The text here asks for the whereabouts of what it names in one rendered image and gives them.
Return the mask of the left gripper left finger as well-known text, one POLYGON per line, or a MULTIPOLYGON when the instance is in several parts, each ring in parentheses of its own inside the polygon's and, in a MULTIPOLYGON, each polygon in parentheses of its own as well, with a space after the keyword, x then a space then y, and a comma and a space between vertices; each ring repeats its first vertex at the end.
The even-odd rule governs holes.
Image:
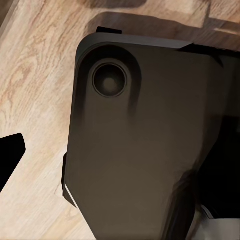
POLYGON ((0 193, 26 152, 21 133, 0 138, 0 193))

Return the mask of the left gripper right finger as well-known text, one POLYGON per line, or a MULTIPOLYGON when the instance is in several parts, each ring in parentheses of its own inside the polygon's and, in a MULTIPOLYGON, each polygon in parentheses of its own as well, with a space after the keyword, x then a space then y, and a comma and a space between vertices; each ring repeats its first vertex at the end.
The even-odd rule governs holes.
POLYGON ((224 151, 240 173, 240 135, 228 133, 224 151))

